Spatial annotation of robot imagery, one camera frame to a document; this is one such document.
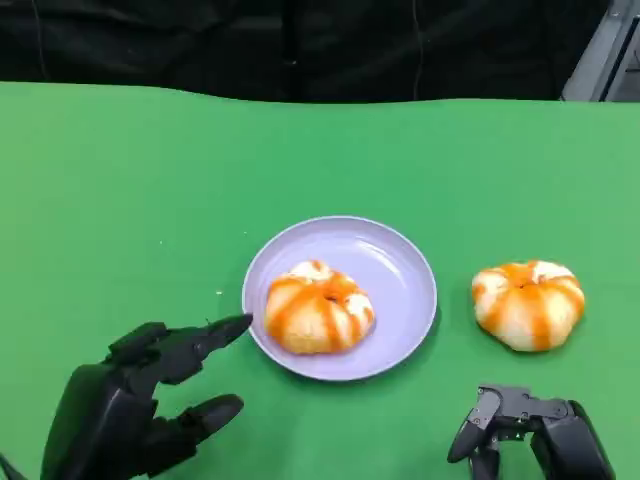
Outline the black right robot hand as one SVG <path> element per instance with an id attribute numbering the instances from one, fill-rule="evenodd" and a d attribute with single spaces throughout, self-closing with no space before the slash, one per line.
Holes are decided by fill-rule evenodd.
<path id="1" fill-rule="evenodd" d="M 473 479 L 500 477 L 500 445 L 530 441 L 547 479 L 614 479 L 616 474 L 584 407 L 575 400 L 542 399 L 528 388 L 484 384 L 448 451 L 466 460 Z"/>

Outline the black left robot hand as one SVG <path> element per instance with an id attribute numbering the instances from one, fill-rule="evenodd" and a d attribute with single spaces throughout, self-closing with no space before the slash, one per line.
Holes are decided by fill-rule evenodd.
<path id="1" fill-rule="evenodd" d="M 198 374 L 209 354 L 237 340 L 252 320 L 242 314 L 175 329 L 148 322 L 111 344 L 103 361 L 76 368 L 49 431 L 42 478 L 153 478 L 194 457 L 243 400 L 224 394 L 166 418 L 156 413 L 154 391 Z"/>

